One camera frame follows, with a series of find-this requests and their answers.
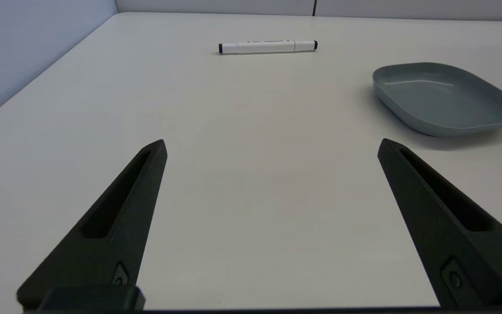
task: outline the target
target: wall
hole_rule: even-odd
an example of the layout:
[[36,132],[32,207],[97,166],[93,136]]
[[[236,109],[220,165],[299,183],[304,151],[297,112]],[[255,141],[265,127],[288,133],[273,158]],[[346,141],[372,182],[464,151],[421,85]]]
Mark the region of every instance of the wall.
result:
[[119,12],[311,15],[315,0],[118,0]]
[[116,13],[114,0],[0,0],[0,105]]

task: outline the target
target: gray plate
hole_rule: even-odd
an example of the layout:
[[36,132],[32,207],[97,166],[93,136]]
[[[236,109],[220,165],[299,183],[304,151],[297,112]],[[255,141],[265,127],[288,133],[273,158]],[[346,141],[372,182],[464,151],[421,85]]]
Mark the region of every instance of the gray plate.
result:
[[383,66],[373,73],[373,87],[402,121],[427,135],[455,137],[502,127],[502,91],[454,66]]

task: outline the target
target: table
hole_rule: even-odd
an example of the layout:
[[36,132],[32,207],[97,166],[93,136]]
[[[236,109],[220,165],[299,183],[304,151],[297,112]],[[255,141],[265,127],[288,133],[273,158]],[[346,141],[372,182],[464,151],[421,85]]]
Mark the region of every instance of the table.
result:
[[[317,52],[218,55],[303,38]],[[147,143],[169,153],[138,286],[146,308],[434,306],[377,160],[403,143],[502,222],[502,130],[406,127],[383,65],[502,88],[502,22],[125,13],[0,108],[0,313]]]

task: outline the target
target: white marker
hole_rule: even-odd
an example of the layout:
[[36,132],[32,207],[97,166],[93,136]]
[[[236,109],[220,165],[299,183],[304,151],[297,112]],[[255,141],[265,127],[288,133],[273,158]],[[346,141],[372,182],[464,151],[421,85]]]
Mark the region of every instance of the white marker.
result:
[[218,44],[221,54],[260,54],[269,52],[315,51],[316,40],[263,40]]

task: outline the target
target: screw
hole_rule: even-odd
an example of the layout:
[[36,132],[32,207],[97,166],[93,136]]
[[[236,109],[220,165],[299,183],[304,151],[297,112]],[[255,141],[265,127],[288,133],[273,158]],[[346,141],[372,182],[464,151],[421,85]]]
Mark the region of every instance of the screw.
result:
[[451,272],[448,278],[451,281],[451,284],[454,288],[460,288],[460,286],[462,286],[462,282],[460,281],[460,276],[458,276],[457,273]]

